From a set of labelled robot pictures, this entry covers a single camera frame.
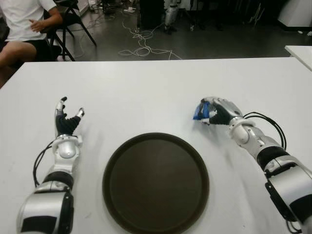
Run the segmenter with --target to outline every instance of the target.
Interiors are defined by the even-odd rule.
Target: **dark brown tray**
[[[134,234],[178,234],[203,212],[207,169],[198,152],[169,134],[148,133],[122,144],[102,182],[109,213]]]

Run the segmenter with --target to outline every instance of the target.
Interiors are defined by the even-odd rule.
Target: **floor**
[[[136,14],[121,10],[115,15],[104,17],[101,13],[87,12],[83,22],[97,42],[95,47],[79,25],[71,28],[73,39],[67,35],[67,48],[76,61],[115,61],[115,60],[165,60],[169,52],[152,54],[145,57],[122,56],[122,50],[134,51],[139,48],[138,38],[126,27],[134,31]],[[172,35],[163,33],[162,28],[156,29],[146,44],[153,49],[173,51],[182,59],[223,59],[223,58],[255,58],[255,57],[288,57],[285,45],[312,45],[312,38],[306,32],[285,32],[277,25],[261,25],[253,27],[249,24],[224,25],[224,31],[217,31],[213,22],[207,23],[205,30],[198,27],[190,30],[186,17],[179,17],[175,23],[177,32]],[[171,54],[171,59],[178,59]]]

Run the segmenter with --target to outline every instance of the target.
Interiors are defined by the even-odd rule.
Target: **white table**
[[[0,230],[15,233],[20,205],[33,190],[32,166],[54,137],[56,102],[86,115],[74,185],[74,234],[124,234],[102,199],[102,175],[112,153],[126,140],[148,132],[174,134],[189,142],[206,163],[207,207],[186,234],[286,234],[271,202],[263,173],[225,126],[192,120],[206,96],[232,100],[244,113],[258,110],[275,119],[288,152],[312,169],[312,74],[295,58],[184,61],[27,63],[0,90]],[[273,127],[258,126],[278,138]],[[41,181],[53,162],[47,153]]]
[[[312,71],[312,46],[286,45],[285,49]]]

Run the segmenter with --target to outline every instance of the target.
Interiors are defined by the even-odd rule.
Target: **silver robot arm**
[[[73,136],[73,131],[84,116],[84,110],[80,108],[73,118],[66,119],[63,112],[66,100],[66,97],[62,98],[55,109],[56,139],[52,143],[55,164],[22,205],[17,218],[17,233],[71,232],[74,216],[71,190],[82,144],[81,137]]]
[[[303,234],[312,234],[312,172],[308,168],[274,139],[264,135],[254,122],[244,119],[230,101],[204,98],[194,119],[229,125],[230,136],[264,171],[268,181],[265,187],[281,215],[287,221],[298,221]]]

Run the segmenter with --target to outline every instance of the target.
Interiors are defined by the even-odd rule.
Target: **blue object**
[[[210,105],[210,103],[208,101],[201,102],[196,107],[193,119],[194,120],[201,120],[203,118],[209,118],[209,105]]]

